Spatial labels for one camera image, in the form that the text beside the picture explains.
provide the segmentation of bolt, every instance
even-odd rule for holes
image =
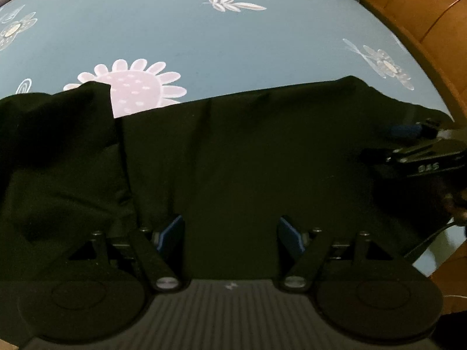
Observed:
[[[169,290],[169,289],[175,289],[179,285],[179,282],[177,279],[172,278],[171,276],[164,276],[162,278],[157,279],[156,281],[156,286],[159,289],[164,289],[164,290]]]
[[[306,285],[306,280],[301,276],[288,276],[284,280],[284,285],[289,288],[303,288]]]

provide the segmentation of black clamp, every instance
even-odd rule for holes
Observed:
[[[318,228],[300,232],[283,217],[277,235],[295,260],[279,286],[309,296],[333,327],[371,344],[404,344],[433,333],[443,307],[441,291],[370,233],[336,240]]]
[[[95,231],[41,271],[20,296],[29,331],[52,342],[82,343],[123,330],[154,292],[183,287],[167,264],[183,236],[181,216],[161,232],[144,227],[106,238]]]
[[[467,129],[442,129],[433,120],[392,127],[393,139],[417,139],[415,146],[365,149],[361,160],[383,179],[424,176],[463,168],[467,161]]]

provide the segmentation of white flower print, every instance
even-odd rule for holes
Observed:
[[[410,76],[403,71],[403,69],[396,65],[392,58],[384,51],[375,51],[372,48],[364,45],[363,48],[368,55],[363,54],[356,45],[350,42],[348,39],[342,39],[347,45],[347,49],[360,55],[366,62],[372,67],[375,72],[382,78],[386,79],[386,76],[395,77],[400,83],[408,90],[414,90],[413,85],[410,83]]]
[[[174,85],[164,85],[180,79],[178,72],[165,72],[165,62],[157,62],[149,66],[146,59],[135,60],[130,69],[123,59],[118,59],[112,65],[111,71],[104,64],[94,67],[94,74],[82,72],[78,75],[81,83],[97,81],[110,84],[110,98],[114,117],[161,108],[168,105],[179,104],[172,100],[186,95],[186,89]],[[81,84],[67,84],[63,90],[71,90]]]
[[[33,18],[36,12],[29,13],[19,21],[14,21],[0,32],[0,51],[5,50],[16,38],[16,36],[30,27],[36,22],[37,18]]]
[[[209,0],[212,7],[218,11],[241,11],[240,9],[249,9],[252,11],[263,11],[266,10],[264,6],[256,5],[253,3],[234,3],[234,0]]]
[[[18,86],[18,88],[16,89],[16,92],[15,94],[19,94],[19,93],[27,93],[29,92],[29,90],[31,89],[31,85],[32,85],[32,80],[31,79],[24,79],[21,84]]]
[[[0,17],[0,23],[6,24],[8,21],[11,21],[13,18],[17,16],[17,14],[24,8],[25,5],[20,6],[19,8],[15,9],[10,13],[5,13],[3,16]]]
[[[405,46],[402,44],[402,42],[400,41],[400,39],[394,34],[394,33],[391,33],[391,36],[392,38],[394,38],[394,40],[396,41],[396,43],[399,45],[399,47],[405,52],[405,53],[409,53],[409,50],[407,50],[405,48]]]

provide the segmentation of black cloth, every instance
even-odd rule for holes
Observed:
[[[467,350],[467,311],[441,316],[431,338],[442,350]]]
[[[6,97],[0,278],[31,278],[93,230],[116,237],[145,224],[161,229],[174,214],[186,221],[183,272],[191,278],[275,277],[282,215],[338,237],[369,230],[405,255],[449,216],[422,192],[409,194],[410,211],[379,208],[358,156],[365,147],[398,147],[385,129],[426,118],[450,121],[353,76],[115,120],[106,84]],[[14,299],[9,308],[4,301],[14,287],[4,285],[0,309],[13,314]],[[19,332],[0,338],[18,343]]]

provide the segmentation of ribbed black surface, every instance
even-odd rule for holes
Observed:
[[[329,327],[302,295],[270,280],[193,280],[155,298],[147,314],[111,339],[63,346],[35,338],[24,350],[438,350],[430,340],[373,346]]]

